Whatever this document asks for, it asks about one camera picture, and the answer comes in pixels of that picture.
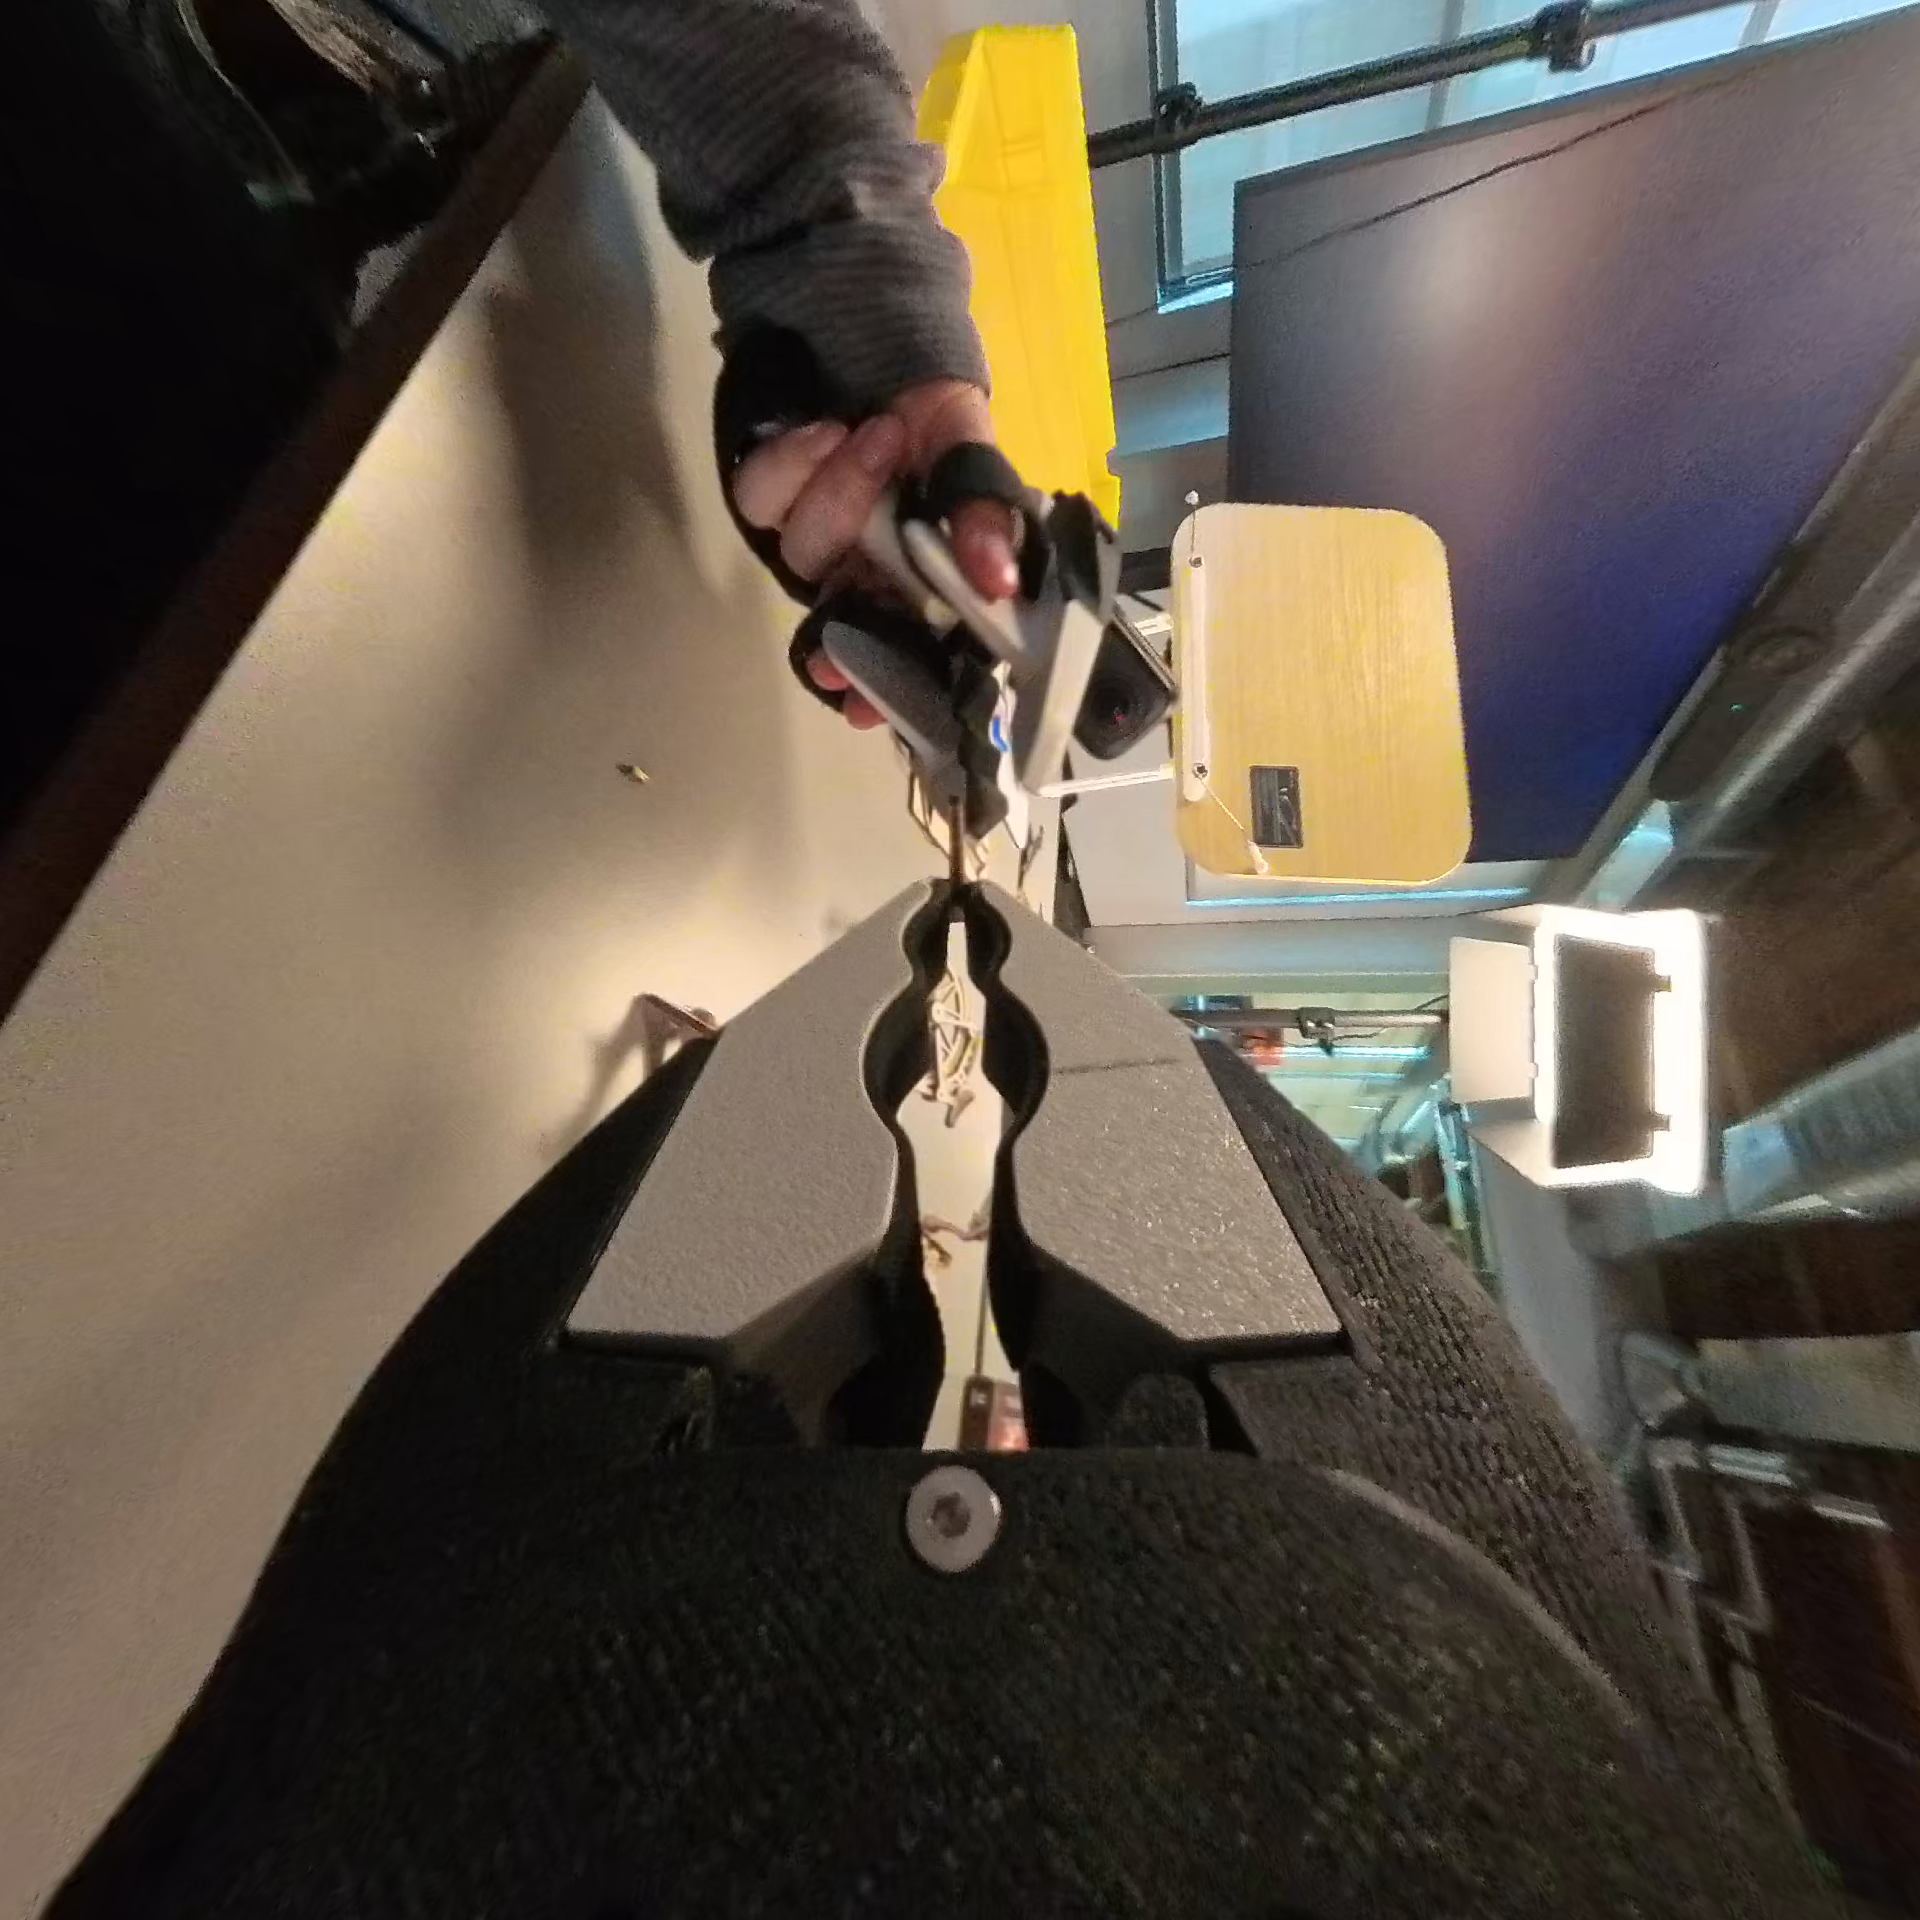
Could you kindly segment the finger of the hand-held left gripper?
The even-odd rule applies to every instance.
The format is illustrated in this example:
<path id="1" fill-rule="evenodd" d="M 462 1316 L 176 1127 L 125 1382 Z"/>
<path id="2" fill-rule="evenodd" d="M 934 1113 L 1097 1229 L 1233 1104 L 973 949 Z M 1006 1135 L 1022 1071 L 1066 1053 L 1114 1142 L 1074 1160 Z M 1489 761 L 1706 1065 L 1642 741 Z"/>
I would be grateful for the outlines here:
<path id="1" fill-rule="evenodd" d="M 909 692 L 906 743 L 931 811 L 963 831 L 1001 824 L 1001 755 L 992 745 L 999 685 L 981 665 L 919 679 Z"/>
<path id="2" fill-rule="evenodd" d="M 1078 599 L 967 613 L 970 840 L 1005 820 L 1005 779 L 1033 800 L 1061 779 L 1104 628 Z"/>

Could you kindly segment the black metal pole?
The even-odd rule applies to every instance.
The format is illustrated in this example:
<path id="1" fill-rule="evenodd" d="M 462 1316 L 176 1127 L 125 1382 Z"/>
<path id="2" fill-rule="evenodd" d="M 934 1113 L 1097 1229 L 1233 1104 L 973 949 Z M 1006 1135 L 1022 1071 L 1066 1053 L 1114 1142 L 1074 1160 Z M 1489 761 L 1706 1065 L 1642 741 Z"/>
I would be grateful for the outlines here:
<path id="1" fill-rule="evenodd" d="M 1509 64 L 1539 64 L 1554 76 L 1585 73 L 1598 45 L 1633 32 L 1728 8 L 1726 3 L 1563 3 L 1521 22 L 1330 69 L 1304 79 L 1210 103 L 1199 84 L 1157 94 L 1147 116 L 1089 137 L 1090 168 L 1182 153 L 1211 137 L 1269 128 L 1312 112 L 1362 105 L 1405 92 L 1465 79 Z"/>

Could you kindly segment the person's left hand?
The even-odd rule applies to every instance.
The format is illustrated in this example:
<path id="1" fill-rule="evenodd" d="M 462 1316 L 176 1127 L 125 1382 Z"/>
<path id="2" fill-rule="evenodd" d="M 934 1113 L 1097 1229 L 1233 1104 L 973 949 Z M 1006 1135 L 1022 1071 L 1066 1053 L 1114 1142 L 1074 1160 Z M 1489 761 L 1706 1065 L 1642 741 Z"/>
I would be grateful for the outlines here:
<path id="1" fill-rule="evenodd" d="M 757 445 L 737 469 L 733 499 L 751 528 L 777 534 L 783 561 L 808 585 L 906 607 L 863 547 L 869 517 L 898 480 L 925 473 L 952 445 L 991 440 L 991 395 L 966 380 L 931 380 L 859 424 L 810 423 Z M 952 517 L 957 564 L 987 601 L 1018 595 L 1018 534 L 1018 513 L 991 499 L 973 499 Z M 885 726 L 826 653 L 808 655 L 806 670 L 821 692 L 845 696 L 839 713 L 853 729 Z"/>

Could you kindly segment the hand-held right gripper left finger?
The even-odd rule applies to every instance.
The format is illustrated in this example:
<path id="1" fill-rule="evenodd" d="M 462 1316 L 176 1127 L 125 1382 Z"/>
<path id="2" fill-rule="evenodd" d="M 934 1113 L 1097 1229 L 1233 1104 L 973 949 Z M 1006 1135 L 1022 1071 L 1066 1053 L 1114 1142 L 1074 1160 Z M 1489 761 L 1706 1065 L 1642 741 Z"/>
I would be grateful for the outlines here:
<path id="1" fill-rule="evenodd" d="M 914 1151 L 949 885 L 919 879 L 734 1016 L 567 1316 L 742 1373 L 944 1369 Z"/>

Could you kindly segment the person's left forearm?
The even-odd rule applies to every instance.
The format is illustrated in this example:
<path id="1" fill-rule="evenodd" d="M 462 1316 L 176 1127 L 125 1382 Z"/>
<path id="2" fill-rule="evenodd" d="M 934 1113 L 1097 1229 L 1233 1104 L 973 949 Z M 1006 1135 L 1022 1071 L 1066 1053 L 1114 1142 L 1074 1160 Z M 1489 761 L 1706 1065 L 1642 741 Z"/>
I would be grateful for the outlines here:
<path id="1" fill-rule="evenodd" d="M 726 357 L 802 344 L 837 407 L 992 387 L 937 149 L 859 5 L 553 3 L 544 17 L 656 166 Z"/>

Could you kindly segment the metal rack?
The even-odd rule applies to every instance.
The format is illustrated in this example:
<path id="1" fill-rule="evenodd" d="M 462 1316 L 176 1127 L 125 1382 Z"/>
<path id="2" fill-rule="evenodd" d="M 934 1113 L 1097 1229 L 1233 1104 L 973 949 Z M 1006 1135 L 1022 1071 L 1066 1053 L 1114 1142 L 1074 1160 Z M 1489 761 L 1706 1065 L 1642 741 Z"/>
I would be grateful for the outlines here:
<path id="1" fill-rule="evenodd" d="M 1713 911 L 1710 1181 L 1576 1206 L 1633 1281 L 1630 1480 L 1691 1665 L 1819 1871 L 1915 1916 L 1915 824 Z"/>

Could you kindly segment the yellow plastic floor sign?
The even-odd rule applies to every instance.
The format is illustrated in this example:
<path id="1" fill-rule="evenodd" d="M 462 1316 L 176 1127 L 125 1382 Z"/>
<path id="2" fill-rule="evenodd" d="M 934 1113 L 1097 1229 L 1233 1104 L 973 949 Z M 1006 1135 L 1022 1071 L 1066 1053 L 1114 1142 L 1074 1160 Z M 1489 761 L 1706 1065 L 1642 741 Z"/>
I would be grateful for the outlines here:
<path id="1" fill-rule="evenodd" d="M 944 155 L 935 207 L 973 269 L 992 430 L 1022 480 L 1120 525 L 1114 372 L 1078 37 L 1066 22 L 947 40 L 918 99 Z"/>

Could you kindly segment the window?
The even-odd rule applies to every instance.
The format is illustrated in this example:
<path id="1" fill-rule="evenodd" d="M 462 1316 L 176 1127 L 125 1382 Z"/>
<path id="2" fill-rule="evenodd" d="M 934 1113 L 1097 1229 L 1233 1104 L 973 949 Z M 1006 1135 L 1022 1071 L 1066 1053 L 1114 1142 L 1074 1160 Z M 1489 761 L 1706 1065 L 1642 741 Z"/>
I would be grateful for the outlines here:
<path id="1" fill-rule="evenodd" d="M 1549 5 L 1157 5 L 1157 78 L 1210 103 L 1514 24 Z M 1154 157 L 1159 312 L 1215 299 L 1275 262 L 1445 204 L 1535 159 L 1595 157 L 1607 131 L 1697 87 L 1757 78 L 1770 45 L 1848 30 L 1887 5 L 1728 5 L 1598 45 L 1586 71 L 1509 64 L 1465 79 L 1219 135 Z"/>

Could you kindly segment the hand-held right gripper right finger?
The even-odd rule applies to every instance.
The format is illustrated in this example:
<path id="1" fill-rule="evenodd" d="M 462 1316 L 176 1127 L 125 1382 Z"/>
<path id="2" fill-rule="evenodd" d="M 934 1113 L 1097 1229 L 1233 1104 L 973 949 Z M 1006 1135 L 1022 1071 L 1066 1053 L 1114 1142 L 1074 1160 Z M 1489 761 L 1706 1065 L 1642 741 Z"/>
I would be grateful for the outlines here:
<path id="1" fill-rule="evenodd" d="M 967 959 L 1025 1420 L 1104 1425 L 1144 1377 L 1335 1356 L 1337 1309 L 1191 1028 L 992 883 L 967 892 Z"/>

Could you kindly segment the large dark screen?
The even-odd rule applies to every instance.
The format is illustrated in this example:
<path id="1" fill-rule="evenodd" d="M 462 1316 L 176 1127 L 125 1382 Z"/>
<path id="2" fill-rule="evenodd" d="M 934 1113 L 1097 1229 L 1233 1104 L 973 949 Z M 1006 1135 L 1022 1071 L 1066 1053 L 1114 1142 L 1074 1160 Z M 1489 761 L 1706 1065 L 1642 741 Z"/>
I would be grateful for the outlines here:
<path id="1" fill-rule="evenodd" d="M 1233 500 L 1448 549 L 1471 861 L 1576 853 L 1915 358 L 1915 8 L 1233 288 Z"/>

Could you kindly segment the white open box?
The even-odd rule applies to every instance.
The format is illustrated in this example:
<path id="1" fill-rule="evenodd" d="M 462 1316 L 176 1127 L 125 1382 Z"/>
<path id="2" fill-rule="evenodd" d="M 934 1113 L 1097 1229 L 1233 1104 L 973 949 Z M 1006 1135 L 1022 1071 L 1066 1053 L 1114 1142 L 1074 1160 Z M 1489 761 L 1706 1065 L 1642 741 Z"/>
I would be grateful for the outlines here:
<path id="1" fill-rule="evenodd" d="M 1450 947 L 1450 1083 L 1473 1140 L 1543 1191 L 1710 1174 L 1710 924 L 1535 904 Z"/>

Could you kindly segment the light wooden chair seat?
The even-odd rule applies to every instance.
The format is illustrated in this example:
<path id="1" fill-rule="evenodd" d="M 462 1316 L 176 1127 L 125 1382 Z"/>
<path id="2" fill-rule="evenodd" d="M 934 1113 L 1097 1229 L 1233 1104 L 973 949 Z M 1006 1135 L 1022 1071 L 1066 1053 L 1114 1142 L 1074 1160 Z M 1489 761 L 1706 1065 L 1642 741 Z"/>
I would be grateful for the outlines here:
<path id="1" fill-rule="evenodd" d="M 1169 564 L 1186 860 L 1362 889 L 1453 875 L 1473 795 L 1441 534 L 1390 509 L 1211 502 Z"/>

